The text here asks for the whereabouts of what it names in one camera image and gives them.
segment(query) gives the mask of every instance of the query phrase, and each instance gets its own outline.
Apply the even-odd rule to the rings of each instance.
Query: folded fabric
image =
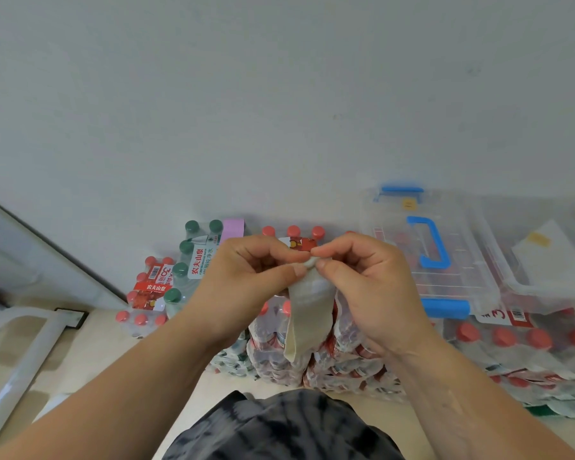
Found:
[[[332,330],[336,289],[315,268],[317,260],[309,259],[307,275],[288,288],[292,308],[284,355],[291,362],[318,349]]]

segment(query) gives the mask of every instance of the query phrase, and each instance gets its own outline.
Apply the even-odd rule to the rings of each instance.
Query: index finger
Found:
[[[312,248],[311,254],[322,258],[332,257],[349,264],[358,264],[363,268],[369,268],[394,258],[397,254],[397,248],[369,235],[353,232],[342,235],[320,247]]]
[[[247,262],[272,257],[277,263],[302,263],[311,256],[309,252],[292,250],[281,240],[268,235],[248,235],[229,239],[226,244]]]

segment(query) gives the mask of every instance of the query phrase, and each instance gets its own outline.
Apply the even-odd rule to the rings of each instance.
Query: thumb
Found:
[[[269,297],[278,294],[306,275],[307,267],[302,263],[275,266],[256,274],[254,281],[255,294],[259,296],[260,300],[268,300]]]
[[[359,289],[365,281],[359,272],[352,270],[342,261],[321,259],[318,260],[316,267],[324,278],[337,286],[345,295],[356,293],[356,289]]]

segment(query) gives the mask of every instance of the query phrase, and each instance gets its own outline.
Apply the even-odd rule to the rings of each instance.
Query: mountain graphic on label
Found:
[[[206,245],[208,237],[209,236],[207,235],[199,235],[198,237],[191,239],[190,242],[194,245]]]

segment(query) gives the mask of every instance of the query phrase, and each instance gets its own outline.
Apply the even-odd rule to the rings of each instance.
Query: hand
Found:
[[[315,247],[316,267],[345,295],[354,321],[372,350],[400,355],[434,335],[403,253],[362,234],[346,234]]]
[[[198,309],[213,343],[229,347],[259,315],[264,302],[305,277],[307,268],[301,263],[309,257],[274,237],[228,239],[184,310]]]

